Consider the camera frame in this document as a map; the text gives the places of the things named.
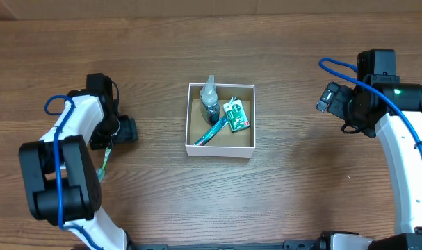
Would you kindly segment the clear soap pump bottle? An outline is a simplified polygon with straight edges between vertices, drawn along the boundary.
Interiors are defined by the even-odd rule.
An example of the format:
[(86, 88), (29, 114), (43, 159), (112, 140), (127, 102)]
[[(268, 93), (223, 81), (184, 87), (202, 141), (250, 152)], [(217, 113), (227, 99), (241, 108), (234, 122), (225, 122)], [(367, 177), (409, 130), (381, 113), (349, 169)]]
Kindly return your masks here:
[(200, 101), (200, 110), (204, 120), (213, 126), (220, 117), (220, 105), (214, 75), (208, 77), (204, 87), (200, 90)]

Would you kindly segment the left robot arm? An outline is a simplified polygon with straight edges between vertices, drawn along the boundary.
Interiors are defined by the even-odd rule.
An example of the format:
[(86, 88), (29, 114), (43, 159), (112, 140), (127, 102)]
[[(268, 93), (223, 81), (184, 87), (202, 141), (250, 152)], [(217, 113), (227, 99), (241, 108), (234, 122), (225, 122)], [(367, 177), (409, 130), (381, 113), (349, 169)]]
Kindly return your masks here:
[(119, 112), (117, 84), (103, 73), (89, 74), (85, 88), (59, 98), (64, 109), (54, 113), (56, 123), (19, 148), (30, 213), (75, 234), (89, 249), (135, 249), (102, 208), (104, 171), (89, 154), (138, 140), (135, 120)]

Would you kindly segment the green soap bar package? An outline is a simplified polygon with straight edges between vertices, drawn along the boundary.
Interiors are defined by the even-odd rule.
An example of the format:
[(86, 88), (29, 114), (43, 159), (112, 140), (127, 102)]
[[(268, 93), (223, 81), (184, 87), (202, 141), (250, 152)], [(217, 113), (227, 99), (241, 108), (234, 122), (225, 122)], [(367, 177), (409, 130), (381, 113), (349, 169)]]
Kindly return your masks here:
[(223, 110), (228, 119), (232, 133), (242, 131), (250, 127), (243, 103), (240, 99), (232, 97), (223, 105)]

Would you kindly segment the green Colgate toothbrush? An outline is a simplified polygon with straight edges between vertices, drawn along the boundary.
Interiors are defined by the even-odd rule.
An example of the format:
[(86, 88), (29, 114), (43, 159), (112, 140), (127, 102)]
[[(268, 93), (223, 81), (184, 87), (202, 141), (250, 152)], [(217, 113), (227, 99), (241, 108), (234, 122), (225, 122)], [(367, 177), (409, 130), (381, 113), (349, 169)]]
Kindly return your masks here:
[(105, 153), (104, 153), (104, 160), (103, 160), (102, 166), (100, 168), (98, 168), (97, 171), (96, 171), (97, 178), (98, 178), (99, 182), (102, 182), (104, 177), (105, 177), (106, 166), (107, 166), (110, 154), (111, 154), (111, 148), (106, 148)]

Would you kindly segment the Colgate toothpaste tube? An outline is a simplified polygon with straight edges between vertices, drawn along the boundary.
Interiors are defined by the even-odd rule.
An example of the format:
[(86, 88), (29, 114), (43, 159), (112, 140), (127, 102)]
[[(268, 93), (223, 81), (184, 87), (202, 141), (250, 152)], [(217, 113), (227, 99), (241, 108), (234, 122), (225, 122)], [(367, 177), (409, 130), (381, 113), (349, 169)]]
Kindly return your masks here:
[(228, 119), (226, 116), (223, 116), (219, 119), (200, 139), (198, 139), (194, 145), (195, 146), (204, 146), (206, 145), (216, 134), (218, 134), (226, 125), (228, 124)]

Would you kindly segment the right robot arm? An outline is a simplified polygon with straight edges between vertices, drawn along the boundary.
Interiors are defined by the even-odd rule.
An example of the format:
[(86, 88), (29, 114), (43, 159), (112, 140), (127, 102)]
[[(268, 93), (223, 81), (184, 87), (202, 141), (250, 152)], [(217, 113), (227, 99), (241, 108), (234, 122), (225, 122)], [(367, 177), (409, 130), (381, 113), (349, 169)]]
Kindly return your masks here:
[(401, 83), (393, 49), (371, 49), (356, 65), (322, 58), (326, 72), (355, 84), (331, 82), (316, 109), (344, 124), (345, 134), (378, 138), (389, 168), (395, 203), (395, 234), (372, 240), (358, 233), (325, 231), (314, 249), (422, 249), (422, 85)]

